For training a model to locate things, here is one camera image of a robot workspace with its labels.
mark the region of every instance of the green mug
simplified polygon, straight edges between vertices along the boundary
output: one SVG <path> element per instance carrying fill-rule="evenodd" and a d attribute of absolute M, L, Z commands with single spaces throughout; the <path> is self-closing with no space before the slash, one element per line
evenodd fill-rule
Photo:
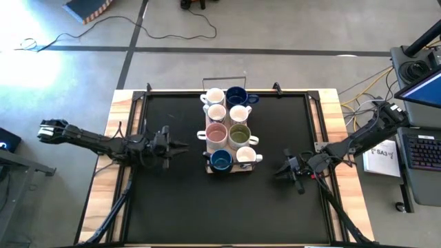
<path fill-rule="evenodd" d="M 235 124 L 229 128 L 228 131 L 229 146 L 237 150 L 241 147 L 249 145 L 257 145 L 259 138 L 251 135 L 251 130 L 243 124 Z"/>

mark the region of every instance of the white mug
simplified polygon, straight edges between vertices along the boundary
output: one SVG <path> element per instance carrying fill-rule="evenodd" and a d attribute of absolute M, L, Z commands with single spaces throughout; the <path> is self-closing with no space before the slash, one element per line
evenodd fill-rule
<path fill-rule="evenodd" d="M 227 116 L 227 109 L 221 104 L 213 104 L 211 106 L 205 104 L 202 109 L 208 116 L 210 123 L 223 123 Z"/>
<path fill-rule="evenodd" d="M 223 101 L 225 100 L 225 94 L 223 90 L 218 88 L 211 88 L 207 91 L 206 94 L 201 95 L 201 101 L 208 106 L 213 104 L 221 104 L 223 105 Z"/>
<path fill-rule="evenodd" d="M 259 144 L 259 138 L 251 135 L 251 130 L 243 124 L 232 125 L 228 130 L 228 143 L 233 150 Z"/>
<path fill-rule="evenodd" d="M 236 160 L 238 162 L 261 162 L 263 160 L 263 156 L 260 154 L 256 154 L 251 147 L 241 147 L 236 152 Z M 242 164 L 240 167 L 242 169 L 246 169 L 251 164 Z"/>
<path fill-rule="evenodd" d="M 252 108 L 250 106 L 244 107 L 242 105 L 236 105 L 229 110 L 229 119 L 232 125 L 234 124 L 246 124 L 248 115 L 251 113 Z"/>
<path fill-rule="evenodd" d="M 222 149 L 228 142 L 228 130 L 221 123 L 212 123 L 205 128 L 205 131 L 198 131 L 197 137 L 200 140 L 207 141 L 208 147 L 212 149 Z"/>

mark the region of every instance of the concrete floor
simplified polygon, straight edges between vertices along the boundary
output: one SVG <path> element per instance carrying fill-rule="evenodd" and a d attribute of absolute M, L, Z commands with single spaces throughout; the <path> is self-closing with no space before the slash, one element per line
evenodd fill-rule
<path fill-rule="evenodd" d="M 35 178 L 14 229 L 17 240 L 32 240 L 31 247 L 71 245 L 88 192 L 96 156 L 72 145 L 38 142 L 43 118 L 64 118 L 87 130 L 103 133 L 113 91 L 126 52 L 10 51 L 21 40 L 34 37 L 45 45 L 62 32 L 88 29 L 60 6 L 61 0 L 23 0 L 0 10 L 0 126 L 21 136 L 18 154 L 57 167 L 53 178 Z M 114 1 L 99 19 L 123 15 L 133 21 L 142 0 Z M 141 31 L 138 47 L 268 48 L 293 50 L 388 51 L 411 43 L 439 18 L 436 0 L 220 0 L 207 1 L 201 11 L 218 28 L 212 41 L 153 40 Z M 169 33 L 211 35 L 200 17 L 182 11 L 177 0 L 150 0 L 143 25 L 153 35 Z M 128 47 L 134 26 L 124 20 L 101 23 L 79 40 L 57 45 Z M 247 72 L 248 87 L 332 87 L 341 91 L 390 65 L 387 57 L 284 56 L 244 54 L 173 54 L 135 52 L 125 89 L 200 88 L 209 76 L 236 76 Z M 237 82 L 225 82 L 228 87 Z M 351 99 L 365 83 L 340 96 Z M 384 97 L 384 81 L 369 93 Z M 368 114 L 359 118 L 363 125 Z M 360 172 L 367 209 L 376 240 L 388 245 L 439 247 L 441 209 L 415 205 L 416 213 L 401 214 L 398 182 Z"/>

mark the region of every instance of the blue mug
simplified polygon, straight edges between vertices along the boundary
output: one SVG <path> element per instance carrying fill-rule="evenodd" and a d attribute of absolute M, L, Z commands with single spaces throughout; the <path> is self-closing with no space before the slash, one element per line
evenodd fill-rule
<path fill-rule="evenodd" d="M 227 99 L 227 109 L 231 109 L 236 105 L 247 106 L 259 102 L 259 96 L 255 94 L 248 94 L 247 91 L 238 86 L 231 87 L 225 94 Z"/>
<path fill-rule="evenodd" d="M 203 152 L 203 156 L 209 159 L 214 173 L 229 173 L 233 169 L 233 156 L 226 149 L 218 149 L 213 154 Z"/>

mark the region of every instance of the laptop screen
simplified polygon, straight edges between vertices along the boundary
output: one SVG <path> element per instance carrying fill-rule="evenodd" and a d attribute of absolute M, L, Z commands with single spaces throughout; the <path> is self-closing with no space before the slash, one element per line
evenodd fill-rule
<path fill-rule="evenodd" d="M 411 101 L 423 105 L 441 108 L 441 70 L 436 70 L 430 76 L 422 79 L 403 90 L 395 97 L 404 101 Z"/>

